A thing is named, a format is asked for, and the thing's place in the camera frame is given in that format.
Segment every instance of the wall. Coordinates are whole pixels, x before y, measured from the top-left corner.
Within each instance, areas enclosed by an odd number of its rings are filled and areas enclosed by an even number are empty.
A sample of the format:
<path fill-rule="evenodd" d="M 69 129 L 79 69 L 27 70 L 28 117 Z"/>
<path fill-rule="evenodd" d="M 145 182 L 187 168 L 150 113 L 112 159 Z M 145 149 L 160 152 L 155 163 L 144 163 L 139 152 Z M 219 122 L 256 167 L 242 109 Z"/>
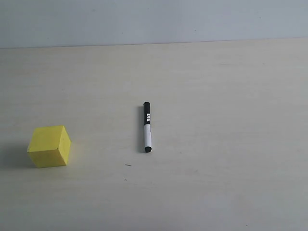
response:
<path fill-rule="evenodd" d="M 0 0 L 0 48 L 308 36 L 306 0 Z"/>

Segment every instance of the cube side face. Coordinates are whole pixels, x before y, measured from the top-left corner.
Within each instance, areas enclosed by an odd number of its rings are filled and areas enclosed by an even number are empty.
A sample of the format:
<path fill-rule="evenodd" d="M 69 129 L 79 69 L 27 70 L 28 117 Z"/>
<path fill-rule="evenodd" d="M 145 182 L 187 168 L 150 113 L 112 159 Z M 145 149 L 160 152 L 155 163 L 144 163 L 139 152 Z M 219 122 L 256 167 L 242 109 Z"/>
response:
<path fill-rule="evenodd" d="M 55 150 L 59 147 L 64 126 L 36 128 L 28 147 L 28 152 Z"/>
<path fill-rule="evenodd" d="M 36 167 L 56 167 L 66 165 L 58 149 L 28 152 Z"/>
<path fill-rule="evenodd" d="M 66 164 L 68 162 L 68 156 L 69 156 L 69 151 L 71 148 L 71 143 L 72 143 L 71 139 L 69 138 L 68 133 L 65 127 L 63 126 L 60 143 L 59 143 L 59 152 Z"/>

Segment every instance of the white tabletop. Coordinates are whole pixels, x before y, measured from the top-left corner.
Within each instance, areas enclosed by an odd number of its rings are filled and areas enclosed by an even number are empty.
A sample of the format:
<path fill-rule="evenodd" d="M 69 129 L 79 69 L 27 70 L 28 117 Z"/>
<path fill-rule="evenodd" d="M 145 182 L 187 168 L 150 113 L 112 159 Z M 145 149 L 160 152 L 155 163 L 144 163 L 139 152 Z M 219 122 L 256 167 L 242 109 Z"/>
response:
<path fill-rule="evenodd" d="M 306 231 L 307 44 L 0 50 L 1 231 Z M 36 169 L 52 125 L 69 164 Z"/>

